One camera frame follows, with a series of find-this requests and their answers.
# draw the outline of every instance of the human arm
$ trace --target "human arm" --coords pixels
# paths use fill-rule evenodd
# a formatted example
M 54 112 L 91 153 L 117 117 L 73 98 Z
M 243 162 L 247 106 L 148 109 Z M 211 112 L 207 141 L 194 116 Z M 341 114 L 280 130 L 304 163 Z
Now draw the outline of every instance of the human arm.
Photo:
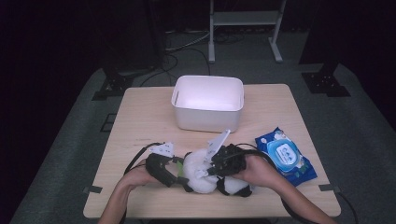
M 120 223 L 126 210 L 130 192 L 138 186 L 153 182 L 158 181 L 148 173 L 145 160 L 142 160 L 117 183 L 98 223 Z
M 259 156 L 246 155 L 247 169 L 233 177 L 275 191 L 300 217 L 317 223 L 336 223 L 320 208 L 309 201 L 287 179 L 281 176 L 267 161 Z

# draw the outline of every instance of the gray floor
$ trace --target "gray floor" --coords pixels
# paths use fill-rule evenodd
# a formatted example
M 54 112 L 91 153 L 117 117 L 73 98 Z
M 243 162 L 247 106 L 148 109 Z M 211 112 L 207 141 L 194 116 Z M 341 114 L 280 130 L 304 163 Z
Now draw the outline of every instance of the gray floor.
M 350 97 L 310 93 L 301 73 L 317 71 L 320 64 L 298 65 L 306 35 L 280 34 L 278 46 L 283 63 L 274 61 L 267 41 L 269 34 L 246 35 L 240 42 L 216 45 L 216 62 L 210 64 L 210 73 L 238 77 L 245 84 L 289 85 L 331 183 L 341 188 L 353 204 L 360 223 L 394 223 L 396 134 L 356 76 L 341 64 L 334 75 L 348 89 Z M 175 47 L 194 38 L 195 35 L 170 35 L 168 43 Z M 191 48 L 207 54 L 205 44 Z M 177 57 L 177 66 L 169 71 L 171 77 L 165 73 L 158 75 L 145 82 L 145 86 L 174 85 L 174 77 L 209 73 L 205 58 L 198 51 L 182 50 L 173 55 Z M 172 67 L 175 62 L 174 58 L 165 57 L 163 66 Z M 140 86 L 147 77 L 136 78 L 134 86 Z M 92 101 L 104 80 L 104 73 L 98 70 L 81 91 L 12 223 L 97 221 L 82 214 L 88 197 L 83 190 L 92 184 L 109 136 L 100 132 L 101 126 L 107 114 L 117 113 L 121 101 L 121 97 Z M 335 219 L 339 223 L 354 223 L 347 203 L 337 198 L 342 213 Z M 290 218 L 271 220 L 297 223 Z

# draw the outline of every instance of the white plastic bin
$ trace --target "white plastic bin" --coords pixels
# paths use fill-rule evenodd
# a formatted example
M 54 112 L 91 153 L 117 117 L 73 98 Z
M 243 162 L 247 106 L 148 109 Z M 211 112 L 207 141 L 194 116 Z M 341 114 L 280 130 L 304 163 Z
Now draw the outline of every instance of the white plastic bin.
M 180 129 L 233 133 L 244 106 L 244 86 L 235 77 L 183 76 L 177 80 L 172 105 Z

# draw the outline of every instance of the white shelf leg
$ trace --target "white shelf leg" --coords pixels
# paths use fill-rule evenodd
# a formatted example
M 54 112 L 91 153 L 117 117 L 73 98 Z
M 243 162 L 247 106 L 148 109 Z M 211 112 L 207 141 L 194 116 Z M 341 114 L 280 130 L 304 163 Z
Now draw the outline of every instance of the white shelf leg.
M 210 0 L 210 24 L 209 24 L 209 51 L 208 51 L 208 60 L 210 63 L 215 62 L 215 42 L 213 40 L 215 28 L 214 28 L 214 22 L 213 22 L 213 15 L 214 15 L 214 0 Z
M 268 40 L 270 42 L 271 50 L 274 53 L 275 61 L 277 63 L 283 62 L 282 56 L 280 55 L 279 49 L 277 48 L 277 45 L 276 45 L 276 40 L 277 40 L 277 35 L 279 34 L 280 23 L 282 22 L 282 19 L 283 19 L 283 12 L 285 11 L 286 1 L 287 0 L 282 0 L 282 3 L 280 5 L 280 10 L 279 10 L 279 13 L 277 14 L 277 18 L 276 18 L 274 35 L 272 37 L 268 38 Z

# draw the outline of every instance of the wet wipes pack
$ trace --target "wet wipes pack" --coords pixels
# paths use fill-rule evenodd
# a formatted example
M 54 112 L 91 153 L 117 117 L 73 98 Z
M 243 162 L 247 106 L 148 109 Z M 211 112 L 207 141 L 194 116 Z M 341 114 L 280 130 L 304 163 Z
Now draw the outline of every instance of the wet wipes pack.
M 271 133 L 257 137 L 255 141 L 257 148 L 270 156 L 279 173 L 293 186 L 318 177 L 309 159 L 278 127 Z

